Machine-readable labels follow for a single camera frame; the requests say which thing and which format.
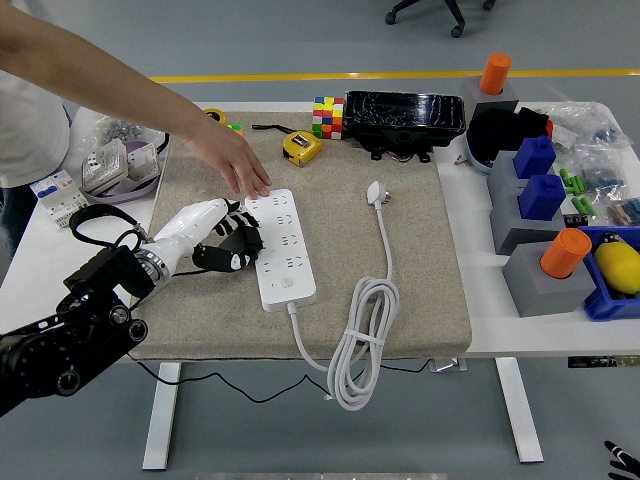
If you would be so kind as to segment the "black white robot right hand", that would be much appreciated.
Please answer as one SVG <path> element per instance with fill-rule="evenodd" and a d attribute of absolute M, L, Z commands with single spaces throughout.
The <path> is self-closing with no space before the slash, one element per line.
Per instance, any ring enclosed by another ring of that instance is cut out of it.
<path fill-rule="evenodd" d="M 610 479 L 631 480 L 639 478 L 639 460 L 630 455 L 617 444 L 605 440 L 605 448 L 613 455 L 609 462 L 612 471 L 608 473 Z"/>

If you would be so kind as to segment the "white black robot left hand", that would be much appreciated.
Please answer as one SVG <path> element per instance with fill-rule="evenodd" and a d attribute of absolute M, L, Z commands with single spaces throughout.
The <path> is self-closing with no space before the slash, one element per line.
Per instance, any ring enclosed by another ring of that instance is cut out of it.
<path fill-rule="evenodd" d="M 233 273 L 252 265 L 262 248 L 257 220 L 240 202 L 220 198 L 182 208 L 136 258 L 160 284 L 182 258 L 201 270 Z"/>

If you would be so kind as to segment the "person's hand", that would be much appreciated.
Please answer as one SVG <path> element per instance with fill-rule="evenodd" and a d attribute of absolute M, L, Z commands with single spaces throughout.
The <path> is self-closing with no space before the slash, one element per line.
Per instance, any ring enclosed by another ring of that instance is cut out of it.
<path fill-rule="evenodd" d="M 205 164 L 214 168 L 236 194 L 251 199 L 266 197 L 271 180 L 247 141 L 232 129 L 203 114 L 190 125 L 185 145 Z"/>

